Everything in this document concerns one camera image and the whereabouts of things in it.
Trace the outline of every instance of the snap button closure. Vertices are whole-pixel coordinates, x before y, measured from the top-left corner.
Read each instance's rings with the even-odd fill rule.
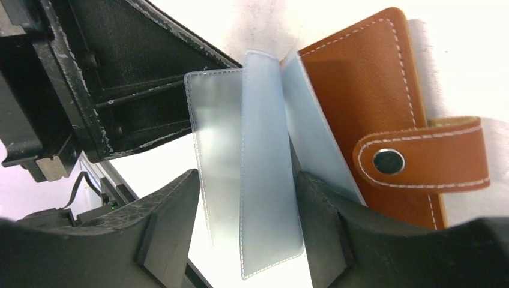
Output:
[[[380,149],[373,156],[376,170],[387,175],[396,175],[405,168],[405,158],[394,149]]]

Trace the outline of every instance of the black wire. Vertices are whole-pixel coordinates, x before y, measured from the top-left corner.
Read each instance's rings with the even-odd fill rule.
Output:
[[[67,205],[60,209],[65,209],[74,202],[76,199],[76,194],[78,193],[79,186],[81,184],[82,179],[85,178],[86,183],[90,186],[92,190],[97,194],[97,196],[101,197],[101,191],[97,189],[96,186],[92,184],[92,181],[90,180],[90,177],[88,176],[88,173],[86,171],[82,171],[79,173],[78,177],[76,178],[76,182],[74,182],[73,189],[71,190],[71,198],[69,199],[69,202],[67,202]]]

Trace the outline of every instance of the brown leather card holder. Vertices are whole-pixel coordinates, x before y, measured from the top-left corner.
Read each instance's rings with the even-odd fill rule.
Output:
[[[426,119],[405,15],[383,10],[300,51],[367,206],[430,229],[441,193],[489,185],[478,117]]]

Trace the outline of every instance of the frosted plastic page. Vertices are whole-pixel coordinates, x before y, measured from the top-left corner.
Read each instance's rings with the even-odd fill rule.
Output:
[[[185,76],[203,206],[213,246],[238,245],[242,69]]]
[[[297,52],[283,61],[281,77],[288,131],[302,170],[365,206]]]
[[[249,50],[243,74],[240,251],[246,279],[299,256],[304,241],[279,62]]]

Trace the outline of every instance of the white background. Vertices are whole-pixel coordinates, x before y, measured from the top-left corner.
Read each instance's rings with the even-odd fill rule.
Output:
[[[246,49],[276,54],[301,49],[387,7],[410,20],[428,117],[478,115],[492,186],[444,196],[449,224],[509,215],[509,2],[413,0],[152,0],[168,15],[240,63]],[[5,150],[0,145],[0,159]],[[196,167],[191,136],[112,162],[139,196]],[[20,167],[0,169],[0,216],[11,219],[63,206],[71,184],[35,184]],[[90,208],[77,199],[77,210]],[[305,256],[240,279],[239,265],[209,249],[200,204],[191,259],[214,287],[310,287]]]

